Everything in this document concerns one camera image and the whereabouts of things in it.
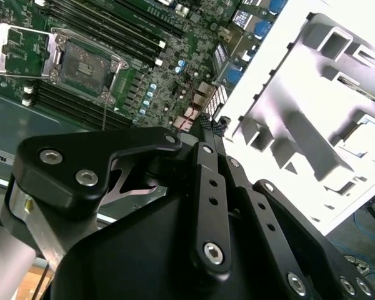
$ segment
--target motherboard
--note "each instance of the motherboard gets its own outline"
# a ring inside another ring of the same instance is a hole
[[[248,3],[0,0],[0,95],[87,130],[188,131],[226,101],[280,13]],[[261,26],[245,31],[252,15]]]

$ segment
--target cpu socket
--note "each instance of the cpu socket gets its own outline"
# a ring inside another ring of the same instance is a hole
[[[53,28],[54,49],[49,80],[88,100],[113,105],[114,84],[120,70],[129,64],[110,49],[68,29]]]

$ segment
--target blue port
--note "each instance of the blue port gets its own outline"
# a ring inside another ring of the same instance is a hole
[[[272,24],[271,22],[261,21],[256,24],[254,27],[254,34],[260,38],[265,38],[269,31],[271,30]]]
[[[268,10],[274,14],[280,14],[288,0],[271,0]]]
[[[231,69],[227,73],[227,80],[232,84],[237,84],[242,78],[243,73],[237,69]]]

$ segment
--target label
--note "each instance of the label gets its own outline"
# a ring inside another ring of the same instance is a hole
[[[0,163],[12,166],[14,164],[15,155],[0,150]]]

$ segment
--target ram slot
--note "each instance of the ram slot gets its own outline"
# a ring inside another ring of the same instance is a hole
[[[57,2],[57,0],[53,0],[52,2],[57,5],[51,7],[51,14],[55,18],[71,25],[71,27],[85,32],[87,35],[94,36],[96,39],[102,40],[110,46],[128,53],[145,63],[153,64],[158,57],[159,47],[155,49],[154,47],[147,47],[145,44],[141,44],[131,36],[125,35],[124,32],[117,31],[112,26],[108,26],[104,20],[100,21],[100,16],[93,16],[91,11],[84,12],[79,9],[80,7],[69,5],[64,0],[61,3]]]
[[[35,96],[36,107],[48,109],[86,126],[101,129],[104,108],[81,99],[51,84],[40,82]],[[128,128],[131,120],[107,110],[106,129]]]
[[[97,11],[94,11],[82,4],[74,1],[69,0],[51,0],[54,4],[56,4],[56,8],[66,11],[66,12],[74,12],[77,17],[84,18],[84,20],[93,21],[100,30],[107,31],[108,33],[113,32],[114,34],[118,34],[119,38],[122,39],[124,43],[128,43],[135,48],[142,49],[146,51],[148,54],[156,54],[158,55],[161,51],[161,48],[158,45],[154,45],[153,43],[142,39],[138,35],[131,35],[130,31],[125,31],[125,29],[120,26],[117,22],[109,19],[107,16],[99,14]]]
[[[74,7],[80,10],[85,15],[89,16],[90,18],[94,19],[96,23],[101,26],[105,26],[105,28],[109,30],[117,29],[117,31],[122,32],[124,36],[126,36],[126,40],[131,39],[134,43],[136,43],[140,48],[147,48],[152,49],[154,53],[159,53],[161,48],[159,47],[159,41],[152,42],[145,37],[140,36],[136,31],[131,31],[128,28],[123,27],[119,24],[113,17],[108,16],[108,14],[102,14],[100,11],[100,7],[97,6],[87,6],[86,3],[80,3],[75,0],[52,0],[56,1],[57,5],[64,5],[67,3],[68,6]]]
[[[108,9],[104,4],[96,3],[94,0],[85,0],[83,2],[89,4],[91,7],[97,10],[100,10],[101,14],[111,17],[113,22],[119,23],[119,25],[125,28],[126,31],[129,31],[132,36],[136,35],[136,39],[140,38],[142,43],[144,43],[144,41],[149,41],[151,44],[159,45],[159,42],[161,41],[159,36],[148,30],[137,27],[136,24],[122,17],[120,14],[116,14],[113,10]]]
[[[153,15],[153,14],[147,12],[147,11],[142,10],[139,6],[137,6],[137,5],[135,5],[131,2],[125,1],[125,0],[114,0],[114,2],[119,4],[120,6],[123,6],[126,9],[130,10],[131,12],[137,14],[141,18],[147,20],[148,22],[158,26],[162,30],[164,30],[168,33],[171,33],[178,38],[183,37],[183,31],[181,29],[176,28],[176,27],[172,26],[171,24],[169,24],[167,22],[164,22],[164,20],[158,18],[157,16],[155,16],[155,15]]]
[[[81,23],[80,20],[76,19],[72,14],[69,14],[68,12],[61,11],[57,8],[52,8],[51,14],[56,19],[68,24],[71,28],[85,33],[88,36],[92,36],[97,41],[103,41],[114,49],[129,54],[144,63],[154,64],[154,58],[152,56],[148,56],[147,54],[144,54],[141,51],[138,51],[137,49],[122,43],[116,36],[110,36],[102,32],[100,29],[94,28],[88,24]]]

